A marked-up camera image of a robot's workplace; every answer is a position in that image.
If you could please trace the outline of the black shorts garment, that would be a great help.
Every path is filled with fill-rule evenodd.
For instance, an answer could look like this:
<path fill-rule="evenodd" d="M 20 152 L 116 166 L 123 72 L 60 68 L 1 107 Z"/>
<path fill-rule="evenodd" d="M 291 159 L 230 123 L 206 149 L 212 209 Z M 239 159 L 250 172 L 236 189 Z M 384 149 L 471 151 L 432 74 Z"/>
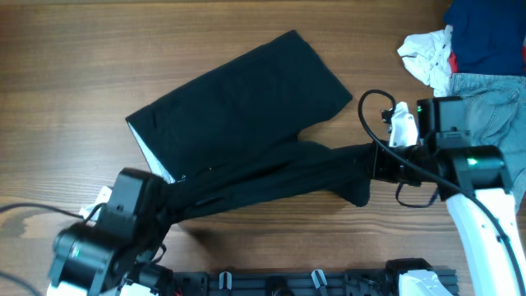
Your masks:
<path fill-rule="evenodd" d="M 137 110 L 127 124 L 173 179 L 164 196 L 175 222 L 323 190 L 365 206 L 371 146 L 298 139 L 351 99 L 289 31 Z"/>

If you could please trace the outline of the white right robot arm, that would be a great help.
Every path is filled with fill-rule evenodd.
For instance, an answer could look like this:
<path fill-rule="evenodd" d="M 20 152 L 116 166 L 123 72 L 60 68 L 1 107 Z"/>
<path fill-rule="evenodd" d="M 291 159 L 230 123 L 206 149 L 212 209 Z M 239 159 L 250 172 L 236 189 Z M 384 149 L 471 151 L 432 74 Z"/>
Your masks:
<path fill-rule="evenodd" d="M 525 255 L 514 216 L 510 174 L 495 146 L 474 146 L 459 97 L 420 99 L 382 111 L 390 139 L 374 142 L 371 174 L 399 186 L 436 185 L 464 247 L 478 295 L 523 295 Z"/>

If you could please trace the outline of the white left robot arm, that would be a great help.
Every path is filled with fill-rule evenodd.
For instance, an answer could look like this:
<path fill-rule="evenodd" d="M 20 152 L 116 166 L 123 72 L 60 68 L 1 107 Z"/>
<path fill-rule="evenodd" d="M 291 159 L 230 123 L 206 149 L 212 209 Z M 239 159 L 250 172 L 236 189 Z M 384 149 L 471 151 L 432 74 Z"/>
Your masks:
<path fill-rule="evenodd" d="M 67 283 L 98 295 L 120 284 L 137 262 L 152 259 L 170 227 L 166 184 L 152 173 L 123 169 L 95 224 L 75 223 L 56 237 L 50 285 Z"/>

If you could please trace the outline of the white printed cloth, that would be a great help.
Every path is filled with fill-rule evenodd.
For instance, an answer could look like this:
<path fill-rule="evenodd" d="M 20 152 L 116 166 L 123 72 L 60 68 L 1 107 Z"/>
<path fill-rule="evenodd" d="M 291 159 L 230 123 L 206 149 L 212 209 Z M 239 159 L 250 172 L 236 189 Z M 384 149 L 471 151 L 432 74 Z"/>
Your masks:
<path fill-rule="evenodd" d="M 448 61 L 451 54 L 453 27 L 426 34 L 409 35 L 397 49 L 406 70 L 426 86 L 433 89 L 435 97 L 449 93 L 452 68 Z"/>

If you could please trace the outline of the light blue denim garment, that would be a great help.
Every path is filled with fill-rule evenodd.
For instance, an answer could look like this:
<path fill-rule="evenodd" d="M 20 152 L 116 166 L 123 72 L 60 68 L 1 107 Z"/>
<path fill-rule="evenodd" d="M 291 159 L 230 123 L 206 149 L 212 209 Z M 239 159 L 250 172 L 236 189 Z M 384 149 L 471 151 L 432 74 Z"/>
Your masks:
<path fill-rule="evenodd" d="M 456 73 L 448 95 L 465 102 L 473 144 L 500 149 L 519 209 L 525 193 L 525 78 Z"/>

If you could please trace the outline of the navy blue garment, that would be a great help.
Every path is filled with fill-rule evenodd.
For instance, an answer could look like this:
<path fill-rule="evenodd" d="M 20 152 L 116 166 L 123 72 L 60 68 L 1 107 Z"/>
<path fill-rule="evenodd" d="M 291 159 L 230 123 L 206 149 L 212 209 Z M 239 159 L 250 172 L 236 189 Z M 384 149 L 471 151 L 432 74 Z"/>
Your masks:
<path fill-rule="evenodd" d="M 524 0 L 454 0 L 444 22 L 453 28 L 457 72 L 525 75 Z"/>

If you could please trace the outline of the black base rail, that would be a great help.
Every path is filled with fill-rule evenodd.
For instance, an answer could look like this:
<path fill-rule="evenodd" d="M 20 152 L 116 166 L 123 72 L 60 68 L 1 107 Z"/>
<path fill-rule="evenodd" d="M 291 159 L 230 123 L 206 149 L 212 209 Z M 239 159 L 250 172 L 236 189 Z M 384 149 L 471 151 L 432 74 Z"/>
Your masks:
<path fill-rule="evenodd" d="M 219 274 L 176 272 L 175 294 L 186 296 L 265 296 L 270 295 L 270 282 L 282 279 L 296 295 L 396 295 L 395 277 L 382 269 L 351 269 L 326 272 L 326 284 L 316 287 L 310 272 L 225 273 L 231 285 L 222 284 Z"/>

